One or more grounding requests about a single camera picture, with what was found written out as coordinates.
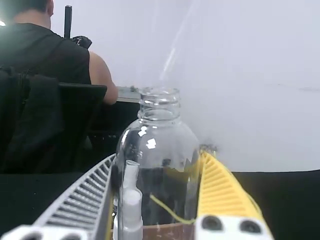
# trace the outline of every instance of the yellow wire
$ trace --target yellow wire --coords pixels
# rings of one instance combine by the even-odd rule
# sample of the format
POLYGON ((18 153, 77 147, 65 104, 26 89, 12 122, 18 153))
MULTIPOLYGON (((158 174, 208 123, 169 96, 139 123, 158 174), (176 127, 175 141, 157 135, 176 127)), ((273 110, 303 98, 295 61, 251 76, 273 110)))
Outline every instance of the yellow wire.
POLYGON ((162 201, 160 201, 158 198, 156 198, 153 194, 150 194, 150 198, 156 204, 158 204, 160 207, 162 207, 164 210, 166 210, 178 222, 180 222, 182 224, 190 225, 190 224, 193 224, 196 221, 195 219, 186 220, 186 219, 183 219, 182 217, 179 217, 177 214, 175 214, 174 211, 172 211, 167 205, 165 205, 162 201))

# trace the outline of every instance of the chair backrest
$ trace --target chair backrest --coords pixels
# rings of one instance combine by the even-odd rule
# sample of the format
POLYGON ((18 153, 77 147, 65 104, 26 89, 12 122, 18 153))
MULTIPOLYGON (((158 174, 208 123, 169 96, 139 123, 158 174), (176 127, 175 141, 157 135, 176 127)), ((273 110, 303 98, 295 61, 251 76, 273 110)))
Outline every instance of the chair backrest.
POLYGON ((62 158, 67 157, 71 163, 59 172, 77 171, 77 166, 81 165, 81 162, 77 162, 79 150, 83 147, 92 120, 101 107, 107 87, 59 83, 59 88, 65 124, 59 155, 62 158))

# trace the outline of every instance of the black surface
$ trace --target black surface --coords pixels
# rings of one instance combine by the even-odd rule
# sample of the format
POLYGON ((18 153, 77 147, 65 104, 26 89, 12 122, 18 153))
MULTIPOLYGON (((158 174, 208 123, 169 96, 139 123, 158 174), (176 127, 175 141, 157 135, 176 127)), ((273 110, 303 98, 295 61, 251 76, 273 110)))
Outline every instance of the black surface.
POLYGON ((0 235, 31 225, 82 174, 0 174, 0 235))
MULTIPOLYGON (((0 234, 32 224, 81 175, 0 175, 0 234)), ((259 204, 276 240, 317 239, 320 170, 234 175, 259 204)))

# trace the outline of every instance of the black hole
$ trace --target black hole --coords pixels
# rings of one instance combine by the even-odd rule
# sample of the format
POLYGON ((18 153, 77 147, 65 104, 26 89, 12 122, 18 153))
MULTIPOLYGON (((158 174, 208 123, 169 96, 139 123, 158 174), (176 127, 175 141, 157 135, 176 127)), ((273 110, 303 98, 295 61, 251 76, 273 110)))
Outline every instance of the black hole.
POLYGON ((240 225, 240 230, 242 232, 252 233, 252 234, 260 234, 261 228, 254 221, 246 220, 243 221, 240 225))
POLYGON ((42 239, 42 234, 39 232, 31 233, 28 236, 23 238, 23 240, 41 240, 41 239, 42 239))
POLYGON ((202 220, 202 228, 211 231, 222 231, 222 223, 216 216, 207 216, 202 220))
POLYGON ((62 240, 81 240, 81 237, 78 235, 68 235, 64 237, 62 240))

